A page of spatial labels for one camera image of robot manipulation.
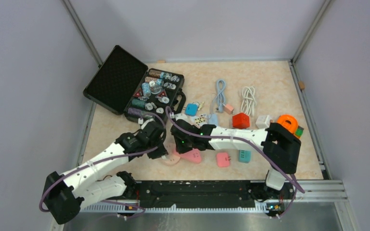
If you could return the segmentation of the pink triangular power strip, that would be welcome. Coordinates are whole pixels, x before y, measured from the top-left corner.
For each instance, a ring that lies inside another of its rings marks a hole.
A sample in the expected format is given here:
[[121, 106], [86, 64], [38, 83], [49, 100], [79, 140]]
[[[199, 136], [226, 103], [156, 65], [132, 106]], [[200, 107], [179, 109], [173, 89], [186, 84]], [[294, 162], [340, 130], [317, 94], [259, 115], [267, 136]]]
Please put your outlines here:
[[201, 154], [200, 154], [200, 150], [198, 150], [198, 149], [192, 149], [191, 151], [183, 153], [183, 154], [180, 154], [176, 150], [174, 150], [173, 154], [175, 156], [180, 157], [181, 159], [187, 160], [187, 161], [195, 163], [195, 164], [199, 164], [199, 163], [202, 162], [202, 157], [201, 157]]

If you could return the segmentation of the blue small block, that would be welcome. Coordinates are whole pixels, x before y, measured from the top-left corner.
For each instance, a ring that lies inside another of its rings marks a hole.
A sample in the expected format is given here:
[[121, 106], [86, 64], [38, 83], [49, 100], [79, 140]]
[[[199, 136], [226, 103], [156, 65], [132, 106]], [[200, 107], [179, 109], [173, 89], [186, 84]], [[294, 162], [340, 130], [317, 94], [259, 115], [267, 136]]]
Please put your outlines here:
[[189, 103], [185, 108], [185, 114], [187, 116], [195, 116], [198, 112], [198, 105], [194, 103]]

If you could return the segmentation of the grey-blue power strip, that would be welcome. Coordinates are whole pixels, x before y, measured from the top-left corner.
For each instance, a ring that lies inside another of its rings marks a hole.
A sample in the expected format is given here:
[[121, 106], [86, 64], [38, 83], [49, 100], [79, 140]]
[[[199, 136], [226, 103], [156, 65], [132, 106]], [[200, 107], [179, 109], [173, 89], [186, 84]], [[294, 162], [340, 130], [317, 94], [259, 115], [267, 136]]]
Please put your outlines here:
[[207, 116], [208, 124], [219, 126], [219, 120], [217, 114], [209, 114]]

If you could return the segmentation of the pink square adapter plug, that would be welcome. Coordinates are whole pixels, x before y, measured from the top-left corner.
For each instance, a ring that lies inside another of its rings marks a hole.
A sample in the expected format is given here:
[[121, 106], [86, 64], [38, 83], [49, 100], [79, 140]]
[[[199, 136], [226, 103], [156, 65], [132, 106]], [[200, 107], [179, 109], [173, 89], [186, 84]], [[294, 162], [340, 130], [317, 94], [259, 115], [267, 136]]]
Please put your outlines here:
[[231, 158], [227, 152], [221, 152], [216, 154], [216, 164], [218, 167], [229, 167], [230, 160]]

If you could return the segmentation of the red cube socket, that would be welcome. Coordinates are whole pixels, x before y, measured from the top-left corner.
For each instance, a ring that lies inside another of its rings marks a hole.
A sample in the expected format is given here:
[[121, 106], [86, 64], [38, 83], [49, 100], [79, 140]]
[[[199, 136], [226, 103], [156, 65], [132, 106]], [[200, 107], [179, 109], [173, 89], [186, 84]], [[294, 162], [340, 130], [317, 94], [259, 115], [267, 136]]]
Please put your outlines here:
[[237, 129], [245, 129], [249, 128], [250, 125], [250, 117], [245, 113], [238, 113], [232, 116], [232, 127]]

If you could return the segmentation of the teal power strip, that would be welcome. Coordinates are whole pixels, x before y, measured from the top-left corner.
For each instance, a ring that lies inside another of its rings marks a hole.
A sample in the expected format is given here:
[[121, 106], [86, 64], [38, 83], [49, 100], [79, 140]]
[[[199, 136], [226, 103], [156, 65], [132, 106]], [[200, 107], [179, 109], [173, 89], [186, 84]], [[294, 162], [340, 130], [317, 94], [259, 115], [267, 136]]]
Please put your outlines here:
[[251, 161], [251, 151], [240, 150], [238, 154], [238, 161], [241, 163], [249, 163]]

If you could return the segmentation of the white tiger cube socket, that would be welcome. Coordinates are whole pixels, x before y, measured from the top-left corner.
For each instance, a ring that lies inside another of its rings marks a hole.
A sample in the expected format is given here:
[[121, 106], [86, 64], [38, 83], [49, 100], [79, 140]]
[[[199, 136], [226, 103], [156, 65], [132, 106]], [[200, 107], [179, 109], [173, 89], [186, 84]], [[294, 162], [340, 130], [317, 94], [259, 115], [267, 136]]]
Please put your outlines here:
[[260, 115], [257, 117], [255, 124], [258, 129], [269, 128], [272, 123], [272, 118], [270, 115]]

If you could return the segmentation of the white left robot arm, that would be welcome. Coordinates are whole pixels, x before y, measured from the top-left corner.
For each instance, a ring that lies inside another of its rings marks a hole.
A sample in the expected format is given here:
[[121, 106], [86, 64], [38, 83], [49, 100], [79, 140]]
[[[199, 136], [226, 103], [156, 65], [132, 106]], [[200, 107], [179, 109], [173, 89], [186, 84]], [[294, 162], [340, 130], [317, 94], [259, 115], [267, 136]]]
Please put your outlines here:
[[66, 171], [49, 174], [39, 202], [42, 212], [51, 213], [58, 224], [65, 224], [89, 205], [113, 196], [133, 197], [134, 180], [128, 173], [102, 177], [144, 154], [152, 156], [163, 149], [166, 126], [158, 116], [148, 119], [136, 132], [121, 134], [106, 149], [83, 164]]

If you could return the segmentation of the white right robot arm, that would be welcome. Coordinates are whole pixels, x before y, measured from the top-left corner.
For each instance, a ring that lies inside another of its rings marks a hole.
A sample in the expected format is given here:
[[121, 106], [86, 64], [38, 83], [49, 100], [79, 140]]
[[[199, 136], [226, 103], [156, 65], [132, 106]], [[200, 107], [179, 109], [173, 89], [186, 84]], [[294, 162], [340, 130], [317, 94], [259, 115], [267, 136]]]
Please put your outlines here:
[[210, 124], [197, 128], [183, 119], [177, 119], [172, 124], [171, 134], [181, 154], [193, 148], [200, 151], [256, 151], [271, 165], [263, 185], [264, 194], [269, 198], [277, 198], [282, 193], [285, 181], [304, 192], [295, 178], [301, 141], [281, 124], [271, 123], [268, 128], [256, 130]]

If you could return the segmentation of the pale pink round socket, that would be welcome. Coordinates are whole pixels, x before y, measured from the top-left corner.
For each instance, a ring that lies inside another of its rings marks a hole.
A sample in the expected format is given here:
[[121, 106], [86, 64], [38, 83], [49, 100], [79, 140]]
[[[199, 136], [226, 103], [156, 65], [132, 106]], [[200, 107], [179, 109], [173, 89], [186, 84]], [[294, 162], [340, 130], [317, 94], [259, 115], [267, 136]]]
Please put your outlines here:
[[180, 161], [180, 157], [175, 154], [176, 147], [173, 143], [167, 143], [165, 145], [167, 154], [162, 157], [162, 161], [167, 166], [173, 166], [176, 165]]

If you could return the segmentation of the pink usb charger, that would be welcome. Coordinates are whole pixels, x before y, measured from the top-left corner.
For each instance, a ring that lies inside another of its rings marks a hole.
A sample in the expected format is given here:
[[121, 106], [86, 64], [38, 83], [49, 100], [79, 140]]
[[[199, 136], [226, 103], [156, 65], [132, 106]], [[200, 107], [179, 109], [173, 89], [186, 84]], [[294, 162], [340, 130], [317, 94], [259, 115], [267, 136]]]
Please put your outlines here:
[[231, 106], [230, 104], [226, 104], [226, 105], [224, 105], [224, 112], [226, 112], [229, 115], [231, 115], [234, 112], [234, 107]]

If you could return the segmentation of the black poker chip case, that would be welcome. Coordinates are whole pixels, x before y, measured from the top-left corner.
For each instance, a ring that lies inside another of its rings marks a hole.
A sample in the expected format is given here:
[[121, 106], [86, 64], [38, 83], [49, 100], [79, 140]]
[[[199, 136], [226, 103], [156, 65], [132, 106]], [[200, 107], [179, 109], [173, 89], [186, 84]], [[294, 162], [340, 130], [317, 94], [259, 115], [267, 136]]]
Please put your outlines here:
[[186, 102], [182, 74], [149, 68], [116, 45], [83, 90], [89, 100], [136, 121], [147, 112], [167, 120], [165, 107], [179, 113]]

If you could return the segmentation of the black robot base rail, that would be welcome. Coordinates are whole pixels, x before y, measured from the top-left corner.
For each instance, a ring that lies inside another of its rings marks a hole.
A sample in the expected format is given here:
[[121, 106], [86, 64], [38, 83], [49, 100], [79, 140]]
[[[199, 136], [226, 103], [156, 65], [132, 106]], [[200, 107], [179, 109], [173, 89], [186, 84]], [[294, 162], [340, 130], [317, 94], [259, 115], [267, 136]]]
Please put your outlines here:
[[259, 202], [287, 201], [292, 198], [292, 184], [280, 191], [263, 181], [250, 180], [144, 180], [128, 187], [128, 192], [112, 200], [137, 202], [143, 208], [253, 208]]

